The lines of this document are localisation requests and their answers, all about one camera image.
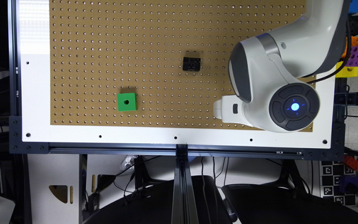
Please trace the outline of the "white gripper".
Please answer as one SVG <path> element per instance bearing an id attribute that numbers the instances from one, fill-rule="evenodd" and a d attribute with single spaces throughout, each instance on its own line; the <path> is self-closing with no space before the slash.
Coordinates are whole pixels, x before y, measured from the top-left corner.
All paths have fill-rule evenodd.
<path id="1" fill-rule="evenodd" d="M 246 103 L 236 95 L 226 95 L 213 104 L 214 117 L 223 123 L 243 124 L 252 126 L 247 120 L 244 107 Z"/>

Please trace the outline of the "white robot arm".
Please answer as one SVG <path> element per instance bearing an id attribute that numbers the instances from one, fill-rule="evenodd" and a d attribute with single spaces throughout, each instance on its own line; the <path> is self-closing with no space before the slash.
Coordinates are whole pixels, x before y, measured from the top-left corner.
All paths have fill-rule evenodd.
<path id="1" fill-rule="evenodd" d="M 350 1 L 307 1 L 295 22 L 243 40 L 228 62 L 233 95 L 214 102 L 214 117 L 275 133 L 310 125 L 319 96 L 302 77 L 334 68 L 346 48 Z"/>

